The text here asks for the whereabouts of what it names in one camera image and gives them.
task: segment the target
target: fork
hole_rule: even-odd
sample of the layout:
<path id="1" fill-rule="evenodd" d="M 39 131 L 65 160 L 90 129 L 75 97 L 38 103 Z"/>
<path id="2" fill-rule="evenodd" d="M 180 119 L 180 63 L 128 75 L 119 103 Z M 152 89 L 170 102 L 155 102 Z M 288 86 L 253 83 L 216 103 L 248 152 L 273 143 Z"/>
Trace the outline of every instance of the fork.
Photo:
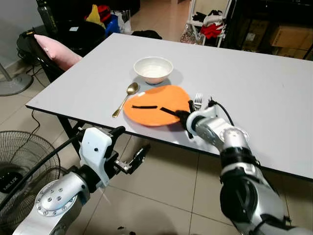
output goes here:
<path id="1" fill-rule="evenodd" d="M 195 109 L 199 110 L 202 106 L 202 93 L 197 92 L 196 93 L 196 98 L 195 98 Z"/>

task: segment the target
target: metal pole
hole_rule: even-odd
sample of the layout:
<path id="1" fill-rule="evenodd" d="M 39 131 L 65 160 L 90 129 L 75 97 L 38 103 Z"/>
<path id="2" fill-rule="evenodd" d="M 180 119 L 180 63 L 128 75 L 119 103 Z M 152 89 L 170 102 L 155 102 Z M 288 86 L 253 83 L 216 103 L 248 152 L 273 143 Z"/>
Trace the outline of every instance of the metal pole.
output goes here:
<path id="1" fill-rule="evenodd" d="M 10 75 L 7 73 L 7 71 L 4 69 L 1 63 L 0 63 L 0 71 L 2 72 L 2 74 L 4 75 L 7 81 L 12 81 Z"/>

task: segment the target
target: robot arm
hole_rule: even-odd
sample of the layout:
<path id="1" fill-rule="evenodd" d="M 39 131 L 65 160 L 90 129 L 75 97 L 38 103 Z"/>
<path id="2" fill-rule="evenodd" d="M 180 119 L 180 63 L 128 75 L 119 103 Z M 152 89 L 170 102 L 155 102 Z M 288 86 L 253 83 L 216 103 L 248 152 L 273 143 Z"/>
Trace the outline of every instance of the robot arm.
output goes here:
<path id="1" fill-rule="evenodd" d="M 217 117 L 215 106 L 193 112 L 186 126 L 220 152 L 221 209 L 242 235 L 313 235 L 286 225 L 283 202 L 263 176 L 244 130 Z"/>
<path id="2" fill-rule="evenodd" d="M 81 140 L 81 167 L 72 167 L 69 174 L 42 188 L 32 211 L 13 235 L 65 235 L 90 199 L 90 193 L 105 188 L 121 171 L 132 174 L 144 161 L 150 146 L 142 147 L 129 164 L 119 161 L 113 147 L 124 131 L 124 127 L 111 132 L 86 129 Z"/>

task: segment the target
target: bottle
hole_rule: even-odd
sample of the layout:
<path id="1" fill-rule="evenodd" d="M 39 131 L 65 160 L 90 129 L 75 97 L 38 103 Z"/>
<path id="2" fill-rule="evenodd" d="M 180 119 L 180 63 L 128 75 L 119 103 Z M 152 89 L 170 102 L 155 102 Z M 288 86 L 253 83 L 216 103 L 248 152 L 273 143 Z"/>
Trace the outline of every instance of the bottle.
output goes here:
<path id="1" fill-rule="evenodd" d="M 44 22 L 45 29 L 49 35 L 56 35 L 58 33 L 57 25 L 54 21 L 51 8 L 48 6 L 47 2 L 44 0 L 36 0 L 38 4 L 38 12 L 41 19 Z"/>

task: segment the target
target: fan label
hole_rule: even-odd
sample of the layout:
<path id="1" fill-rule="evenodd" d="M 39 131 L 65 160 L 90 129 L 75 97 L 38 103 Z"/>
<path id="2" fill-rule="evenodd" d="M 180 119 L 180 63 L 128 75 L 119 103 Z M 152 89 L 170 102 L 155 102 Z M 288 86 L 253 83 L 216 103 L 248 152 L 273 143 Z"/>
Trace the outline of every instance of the fan label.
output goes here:
<path id="1" fill-rule="evenodd" d="M 0 175 L 0 192 L 9 193 L 23 178 L 18 172 L 6 172 Z"/>

